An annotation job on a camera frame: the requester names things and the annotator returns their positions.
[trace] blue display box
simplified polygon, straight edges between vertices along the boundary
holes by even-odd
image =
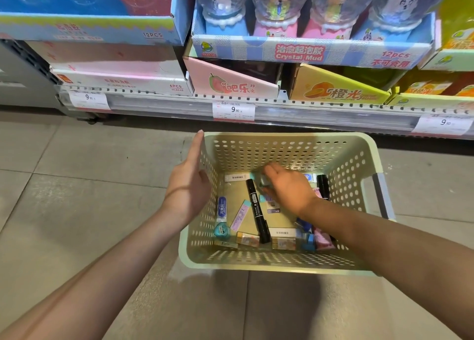
[[[255,10],[247,2],[249,31]],[[299,27],[305,27],[300,19]],[[434,42],[435,14],[427,15],[412,31],[408,42],[358,40],[267,38],[256,36],[207,35],[202,7],[194,7],[191,36],[199,58],[276,61],[317,65],[411,69],[431,49]]]
[[[170,16],[0,13],[0,38],[184,45],[194,0],[171,0]]]

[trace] white drip decoration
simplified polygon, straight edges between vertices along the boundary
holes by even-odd
[[[412,31],[415,29],[418,25],[421,24],[422,19],[418,20],[416,23],[412,25],[407,25],[407,26],[396,26],[396,25],[387,25],[387,24],[382,24],[378,21],[374,9],[371,7],[369,10],[369,20],[371,20],[374,23],[374,28],[379,28],[382,30],[386,30],[392,33],[405,33],[407,31]]]
[[[299,16],[300,12],[298,12],[298,14],[289,19],[270,20],[268,18],[264,18],[260,13],[255,11],[255,17],[261,25],[266,26],[268,28],[282,28],[283,30],[286,30],[290,25],[295,24],[298,21]]]
[[[356,19],[349,21],[347,23],[343,23],[343,24],[331,24],[329,22],[326,22],[324,18],[313,8],[311,8],[310,17],[312,20],[314,20],[321,26],[321,34],[326,33],[326,31],[328,30],[338,31],[338,30],[346,30],[346,29],[352,28],[358,18],[357,17]]]
[[[202,16],[208,23],[215,26],[220,26],[220,28],[224,30],[226,26],[233,26],[237,24],[240,20],[244,19],[245,6],[242,7],[242,9],[240,9],[240,12],[237,15],[230,18],[224,18],[224,19],[213,18],[212,15],[210,15],[209,12],[207,12],[205,9],[202,10]]]

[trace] basket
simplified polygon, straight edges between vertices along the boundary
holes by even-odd
[[[395,218],[377,146],[366,134],[206,133],[201,147],[201,168],[206,169],[212,183],[212,195],[199,216],[181,232],[181,261],[191,268],[373,275],[362,260],[337,241],[336,249],[319,252],[241,246],[233,249],[214,244],[217,197],[225,186],[224,175],[258,171],[268,162],[326,174],[330,200],[364,212],[366,202],[361,182],[371,177],[382,216]],[[243,199],[228,199],[228,203],[232,201],[240,206]]]

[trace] forearm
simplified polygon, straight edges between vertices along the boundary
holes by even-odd
[[[459,336],[474,334],[474,251],[393,221],[314,201],[304,219],[349,247],[377,274]]]
[[[171,237],[180,231],[161,209],[39,303],[2,335],[17,339],[101,339]]]

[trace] basket handle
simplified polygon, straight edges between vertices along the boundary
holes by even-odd
[[[375,192],[377,194],[377,200],[379,202],[380,212],[382,217],[385,219],[395,219],[394,209],[392,207],[392,201],[388,194],[387,182],[385,181],[385,175],[382,172],[376,172],[372,175],[374,181]]]

